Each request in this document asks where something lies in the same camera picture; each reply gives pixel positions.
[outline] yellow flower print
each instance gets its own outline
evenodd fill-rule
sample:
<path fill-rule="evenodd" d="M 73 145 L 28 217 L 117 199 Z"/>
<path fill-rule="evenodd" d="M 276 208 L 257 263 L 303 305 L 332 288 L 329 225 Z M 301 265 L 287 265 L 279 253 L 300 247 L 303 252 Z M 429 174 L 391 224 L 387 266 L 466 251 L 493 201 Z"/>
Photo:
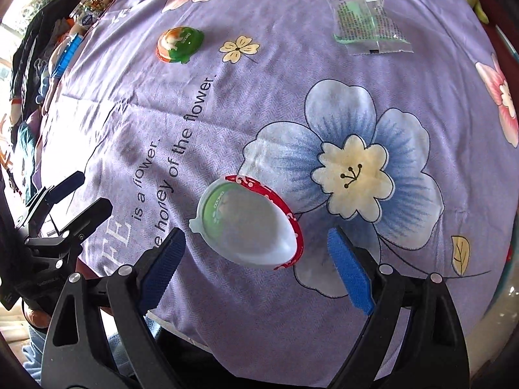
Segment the yellow flower print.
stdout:
<path fill-rule="evenodd" d="M 260 44 L 251 44 L 252 38 L 247 38 L 244 36 L 238 37 L 236 42 L 227 41 L 224 43 L 224 45 L 220 48 L 220 52 L 227 53 L 224 55 L 224 58 L 222 61 L 226 63 L 227 61 L 230 61 L 231 63 L 235 64 L 240 59 L 241 55 L 244 54 L 245 57 L 250 59 L 251 61 L 258 63 L 254 61 L 252 58 L 248 57 L 247 55 L 256 54 L 258 52 L 258 48 Z"/>

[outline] plastic bag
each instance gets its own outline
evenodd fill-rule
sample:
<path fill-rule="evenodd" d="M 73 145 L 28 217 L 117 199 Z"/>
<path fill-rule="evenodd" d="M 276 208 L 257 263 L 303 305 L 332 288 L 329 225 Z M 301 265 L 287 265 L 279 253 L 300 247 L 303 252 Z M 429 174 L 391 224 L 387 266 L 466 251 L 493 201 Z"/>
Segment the plastic bag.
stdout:
<path fill-rule="evenodd" d="M 386 14 L 383 0 L 328 0 L 335 40 L 348 54 L 413 52 L 411 43 Z"/>

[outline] blue gripper pad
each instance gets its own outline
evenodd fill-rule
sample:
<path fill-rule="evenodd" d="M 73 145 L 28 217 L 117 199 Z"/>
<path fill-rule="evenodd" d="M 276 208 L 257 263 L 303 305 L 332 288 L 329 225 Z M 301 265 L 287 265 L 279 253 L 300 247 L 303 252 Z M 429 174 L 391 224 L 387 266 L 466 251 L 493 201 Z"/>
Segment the blue gripper pad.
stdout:
<path fill-rule="evenodd" d="M 369 316 L 375 308 L 371 281 L 336 228 L 328 231 L 328 253 L 348 290 L 352 304 Z"/>
<path fill-rule="evenodd" d="M 72 40 L 67 44 L 67 46 L 61 53 L 60 58 L 58 59 L 58 63 L 54 67 L 54 71 L 51 77 L 57 77 L 58 79 L 61 79 L 61 76 L 63 76 L 63 73 L 65 72 L 70 61 L 72 60 L 72 57 L 74 56 L 74 53 L 79 47 L 79 44 L 81 44 L 82 40 L 82 36 L 78 34 L 74 35 Z"/>
<path fill-rule="evenodd" d="M 76 171 L 71 176 L 64 179 L 47 193 L 46 201 L 49 206 L 55 205 L 65 197 L 76 191 L 85 183 L 85 174 Z"/>
<path fill-rule="evenodd" d="M 164 250 L 141 282 L 139 312 L 144 316 L 148 310 L 156 309 L 168 284 L 175 273 L 186 249 L 184 233 L 175 228 L 163 242 Z"/>

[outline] black clamp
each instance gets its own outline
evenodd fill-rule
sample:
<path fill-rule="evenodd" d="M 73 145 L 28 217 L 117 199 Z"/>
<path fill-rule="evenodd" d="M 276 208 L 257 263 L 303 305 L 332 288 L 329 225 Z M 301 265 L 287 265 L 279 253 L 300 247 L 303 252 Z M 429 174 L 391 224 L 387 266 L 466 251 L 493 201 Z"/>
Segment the black clamp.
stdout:
<path fill-rule="evenodd" d="M 342 229 L 331 230 L 330 237 L 338 237 L 340 249 L 352 253 L 364 270 L 375 308 L 328 389 L 468 389 L 463 330 L 441 275 L 402 276 L 390 265 L 378 265 L 367 250 L 354 247 Z M 399 356 L 391 374 L 374 381 L 401 308 L 411 308 L 411 315 Z"/>
<path fill-rule="evenodd" d="M 61 230 L 59 236 L 38 237 L 52 207 L 84 182 L 85 176 L 77 171 L 58 185 L 43 187 L 17 219 L 9 241 L 0 245 L 0 301 L 7 310 L 21 297 L 29 308 L 53 314 L 67 277 L 76 270 L 81 243 L 112 214 L 110 201 L 100 198 Z"/>
<path fill-rule="evenodd" d="M 184 233 L 174 228 L 159 248 L 144 252 L 135 266 L 123 265 L 103 278 L 85 280 L 77 272 L 68 277 L 47 333 L 42 363 L 44 389 L 181 387 L 143 315 L 157 308 L 185 244 Z M 112 309 L 140 386 L 117 372 L 99 307 Z"/>

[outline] metal screw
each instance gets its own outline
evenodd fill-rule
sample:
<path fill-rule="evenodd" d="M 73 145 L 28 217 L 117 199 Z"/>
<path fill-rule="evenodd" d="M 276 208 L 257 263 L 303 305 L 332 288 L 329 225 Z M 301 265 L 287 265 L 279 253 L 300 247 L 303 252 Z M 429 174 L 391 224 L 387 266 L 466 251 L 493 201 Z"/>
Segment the metal screw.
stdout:
<path fill-rule="evenodd" d="M 126 277 L 127 275 L 131 274 L 131 271 L 133 270 L 133 267 L 130 265 L 123 265 L 119 268 L 119 275 L 122 277 Z"/>
<path fill-rule="evenodd" d="M 443 280 L 442 275 L 440 275 L 439 273 L 431 274 L 431 281 L 434 282 L 435 284 L 441 284 L 442 280 Z"/>
<path fill-rule="evenodd" d="M 72 275 L 68 277 L 69 282 L 76 283 L 81 279 L 81 274 L 74 272 Z"/>
<path fill-rule="evenodd" d="M 393 273 L 393 268 L 391 265 L 380 265 L 378 270 L 380 270 L 382 275 L 391 275 Z"/>

